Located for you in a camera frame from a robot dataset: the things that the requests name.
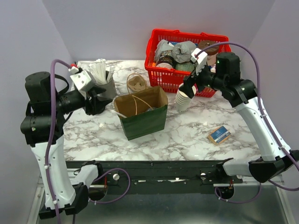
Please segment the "single white straw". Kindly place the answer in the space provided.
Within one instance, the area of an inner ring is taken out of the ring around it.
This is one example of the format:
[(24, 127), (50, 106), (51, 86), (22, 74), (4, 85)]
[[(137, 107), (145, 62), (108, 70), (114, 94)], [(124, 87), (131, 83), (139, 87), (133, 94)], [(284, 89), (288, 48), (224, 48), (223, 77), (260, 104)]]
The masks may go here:
[(122, 117), (122, 118), (127, 118), (127, 116), (117, 112), (117, 111), (113, 111), (115, 114), (117, 114), (119, 117)]

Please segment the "brown cardboard cup carrier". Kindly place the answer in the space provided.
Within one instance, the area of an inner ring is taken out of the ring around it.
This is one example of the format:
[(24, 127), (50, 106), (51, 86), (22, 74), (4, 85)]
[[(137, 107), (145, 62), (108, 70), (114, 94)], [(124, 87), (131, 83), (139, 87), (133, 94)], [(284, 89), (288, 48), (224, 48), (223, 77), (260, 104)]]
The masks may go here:
[(147, 89), (147, 83), (142, 77), (135, 76), (128, 80), (127, 88), (131, 92), (143, 91)]

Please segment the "brown green paper bag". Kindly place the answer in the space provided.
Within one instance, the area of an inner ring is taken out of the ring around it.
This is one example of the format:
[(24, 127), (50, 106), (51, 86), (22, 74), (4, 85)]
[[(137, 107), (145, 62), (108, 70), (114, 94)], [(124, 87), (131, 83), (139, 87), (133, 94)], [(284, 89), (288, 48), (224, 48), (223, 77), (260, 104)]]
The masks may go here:
[[(146, 112), (148, 108), (157, 109)], [(127, 116), (120, 118), (125, 136), (133, 140), (164, 130), (168, 109), (168, 98), (160, 86), (149, 87), (138, 92), (129, 92), (114, 100), (115, 111)]]

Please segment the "black plastic cup lid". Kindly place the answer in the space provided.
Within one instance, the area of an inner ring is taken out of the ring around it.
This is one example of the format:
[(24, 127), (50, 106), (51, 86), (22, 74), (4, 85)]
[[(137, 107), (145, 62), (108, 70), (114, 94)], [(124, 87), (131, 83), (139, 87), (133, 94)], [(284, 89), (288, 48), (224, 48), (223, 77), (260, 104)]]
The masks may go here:
[(157, 108), (156, 108), (156, 107), (148, 108), (148, 109), (146, 110), (146, 112), (150, 112), (150, 111), (153, 111), (153, 110), (155, 110), (155, 109), (157, 109)]

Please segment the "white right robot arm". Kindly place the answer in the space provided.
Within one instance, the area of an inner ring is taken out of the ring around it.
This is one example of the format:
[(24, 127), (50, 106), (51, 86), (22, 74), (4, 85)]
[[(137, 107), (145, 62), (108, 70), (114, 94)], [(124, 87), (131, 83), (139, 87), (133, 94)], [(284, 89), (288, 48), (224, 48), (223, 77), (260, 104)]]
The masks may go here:
[(195, 69), (183, 79), (179, 90), (189, 98), (195, 95), (194, 85), (198, 89), (210, 87), (220, 91), (247, 124), (261, 155), (253, 161), (228, 159), (222, 162), (215, 171), (216, 180), (225, 183), (232, 176), (242, 175), (264, 183), (298, 162), (298, 150), (291, 150), (274, 127), (262, 100), (258, 99), (255, 84), (241, 78), (239, 56), (232, 52), (217, 54), (215, 72), (210, 71), (206, 61), (207, 53), (199, 48), (191, 53), (191, 63)]

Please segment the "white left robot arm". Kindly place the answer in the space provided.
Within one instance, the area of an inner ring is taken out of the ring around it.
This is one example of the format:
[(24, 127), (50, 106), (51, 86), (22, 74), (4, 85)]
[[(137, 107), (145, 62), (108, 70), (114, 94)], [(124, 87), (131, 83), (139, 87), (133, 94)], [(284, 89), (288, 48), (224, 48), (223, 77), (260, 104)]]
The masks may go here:
[(112, 102), (101, 96), (104, 88), (83, 80), (86, 76), (86, 71), (76, 74), (80, 80), (73, 91), (57, 91), (51, 84), (54, 76), (45, 71), (25, 79), (29, 103), (20, 129), (36, 157), (44, 184), (41, 219), (58, 217), (61, 212), (78, 214), (88, 204), (90, 185), (103, 181), (103, 167), (97, 161), (84, 162), (71, 180), (64, 158), (64, 116), (78, 109), (84, 109), (87, 115), (98, 115)]

